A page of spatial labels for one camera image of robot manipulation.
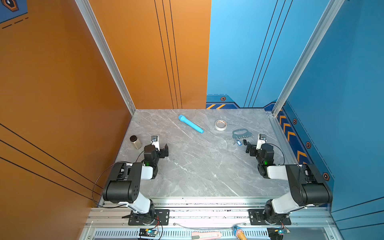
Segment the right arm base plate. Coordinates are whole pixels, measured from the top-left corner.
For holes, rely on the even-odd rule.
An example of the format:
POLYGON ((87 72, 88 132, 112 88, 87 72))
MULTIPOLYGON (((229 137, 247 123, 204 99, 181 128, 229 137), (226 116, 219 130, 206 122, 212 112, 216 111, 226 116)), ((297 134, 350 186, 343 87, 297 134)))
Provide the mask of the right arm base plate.
POLYGON ((273 211, 267 213, 265 209, 250 209, 248 214, 252 226, 292 224, 288 214, 276 214, 273 211))

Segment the left circuit board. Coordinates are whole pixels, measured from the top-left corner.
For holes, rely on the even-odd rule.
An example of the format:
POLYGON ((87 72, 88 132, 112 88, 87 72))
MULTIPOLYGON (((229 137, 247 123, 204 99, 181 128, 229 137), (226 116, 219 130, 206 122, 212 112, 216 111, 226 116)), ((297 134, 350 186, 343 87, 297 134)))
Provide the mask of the left circuit board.
POLYGON ((160 237, 157 229, 140 229, 138 233, 139 240, 155 240, 160 237))

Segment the toy ice cream cone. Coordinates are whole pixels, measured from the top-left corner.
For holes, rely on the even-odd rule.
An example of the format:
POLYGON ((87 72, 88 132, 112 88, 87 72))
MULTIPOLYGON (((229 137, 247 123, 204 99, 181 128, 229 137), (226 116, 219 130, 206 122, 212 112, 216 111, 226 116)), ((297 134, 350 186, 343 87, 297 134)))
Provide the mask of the toy ice cream cone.
POLYGON ((238 240, 247 240, 244 231, 239 226, 235 225, 232 227, 232 229, 238 240))

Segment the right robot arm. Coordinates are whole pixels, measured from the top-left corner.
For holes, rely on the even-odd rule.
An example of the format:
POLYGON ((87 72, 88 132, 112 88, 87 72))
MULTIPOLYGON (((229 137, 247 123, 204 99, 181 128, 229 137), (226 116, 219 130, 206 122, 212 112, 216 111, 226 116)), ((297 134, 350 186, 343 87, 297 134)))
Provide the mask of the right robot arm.
POLYGON ((264 208, 249 210, 252 225, 290 224, 290 213, 333 201, 332 191, 316 165, 276 165, 274 146, 267 143, 248 144, 246 152, 258 161, 263 178, 284 180, 290 187, 281 197, 268 200, 264 208))

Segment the small brown jar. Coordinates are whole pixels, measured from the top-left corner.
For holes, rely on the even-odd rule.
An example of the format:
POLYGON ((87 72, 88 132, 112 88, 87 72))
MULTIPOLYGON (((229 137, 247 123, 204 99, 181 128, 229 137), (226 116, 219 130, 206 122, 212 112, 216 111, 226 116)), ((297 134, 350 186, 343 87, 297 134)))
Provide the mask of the small brown jar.
POLYGON ((142 143, 136 135, 130 136, 130 142, 133 144, 133 146, 137 150, 139 150, 142 147, 142 143))

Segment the blue toy microphone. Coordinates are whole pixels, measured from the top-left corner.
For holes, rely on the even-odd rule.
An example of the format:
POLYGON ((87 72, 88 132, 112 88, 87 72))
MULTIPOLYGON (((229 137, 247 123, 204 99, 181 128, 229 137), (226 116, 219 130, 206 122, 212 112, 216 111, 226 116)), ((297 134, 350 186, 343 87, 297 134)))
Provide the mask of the blue toy microphone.
POLYGON ((191 128, 193 128, 194 130, 196 130, 197 132, 203 134, 204 133, 204 130, 202 128, 200 128, 198 125, 196 125, 195 123, 193 123, 192 121, 190 121, 187 117, 185 117, 184 115, 179 115, 178 119, 187 124, 188 126, 190 126, 191 128))

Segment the masking tape roll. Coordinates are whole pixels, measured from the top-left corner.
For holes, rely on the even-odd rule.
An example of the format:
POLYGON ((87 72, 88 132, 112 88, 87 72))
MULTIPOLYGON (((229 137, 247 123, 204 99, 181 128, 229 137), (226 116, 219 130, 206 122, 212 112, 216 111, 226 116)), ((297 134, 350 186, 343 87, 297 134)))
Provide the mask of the masking tape roll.
POLYGON ((225 120, 216 120, 215 128, 218 131, 225 131, 228 127, 228 123, 225 120))

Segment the pink utility knife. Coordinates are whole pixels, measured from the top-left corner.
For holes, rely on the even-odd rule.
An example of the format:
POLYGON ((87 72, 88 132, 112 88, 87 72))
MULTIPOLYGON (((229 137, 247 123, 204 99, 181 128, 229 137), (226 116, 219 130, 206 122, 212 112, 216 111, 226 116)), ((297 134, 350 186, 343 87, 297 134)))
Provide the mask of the pink utility knife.
POLYGON ((222 234, 220 232, 192 232, 192 240, 215 240, 220 239, 222 234))

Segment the circuit board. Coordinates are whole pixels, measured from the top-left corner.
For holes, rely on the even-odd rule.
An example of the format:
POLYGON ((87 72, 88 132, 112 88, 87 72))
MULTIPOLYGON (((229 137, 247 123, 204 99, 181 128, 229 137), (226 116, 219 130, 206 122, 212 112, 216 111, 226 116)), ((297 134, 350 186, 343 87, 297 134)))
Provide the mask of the circuit board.
POLYGON ((139 240, 155 240, 160 237, 157 229, 140 229, 138 233, 139 240))
POLYGON ((287 229, 278 228, 267 228, 267 231, 271 240, 283 240, 284 236, 290 233, 287 229))

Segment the right circuit board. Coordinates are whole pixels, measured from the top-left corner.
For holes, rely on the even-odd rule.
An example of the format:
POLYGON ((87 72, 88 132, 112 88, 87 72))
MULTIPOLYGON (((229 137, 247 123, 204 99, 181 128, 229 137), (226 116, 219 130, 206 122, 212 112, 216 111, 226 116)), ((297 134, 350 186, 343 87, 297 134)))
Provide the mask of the right circuit board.
POLYGON ((278 228, 267 228, 267 231, 271 240, 283 240, 284 236, 290 233, 287 229, 278 228))

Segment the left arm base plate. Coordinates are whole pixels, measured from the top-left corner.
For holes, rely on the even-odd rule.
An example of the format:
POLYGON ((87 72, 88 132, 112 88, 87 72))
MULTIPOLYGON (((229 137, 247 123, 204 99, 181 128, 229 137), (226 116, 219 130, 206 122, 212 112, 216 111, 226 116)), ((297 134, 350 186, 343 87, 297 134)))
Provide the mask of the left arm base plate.
POLYGON ((154 209, 150 210, 147 214, 132 214, 129 217, 129 226, 154 226, 161 224, 167 226, 170 220, 170 210, 168 209, 154 209))

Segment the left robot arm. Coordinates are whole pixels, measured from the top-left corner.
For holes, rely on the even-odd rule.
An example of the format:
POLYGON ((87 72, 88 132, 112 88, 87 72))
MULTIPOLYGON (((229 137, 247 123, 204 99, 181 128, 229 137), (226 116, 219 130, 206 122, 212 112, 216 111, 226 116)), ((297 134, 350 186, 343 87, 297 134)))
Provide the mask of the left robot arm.
POLYGON ((130 226, 167 226, 169 210, 156 210, 153 200, 140 192, 142 180, 153 180, 158 174, 160 159, 169 156, 169 147, 157 149, 154 145, 144 148, 144 160, 139 163, 115 163, 103 190, 104 201, 131 209, 123 216, 130 226))

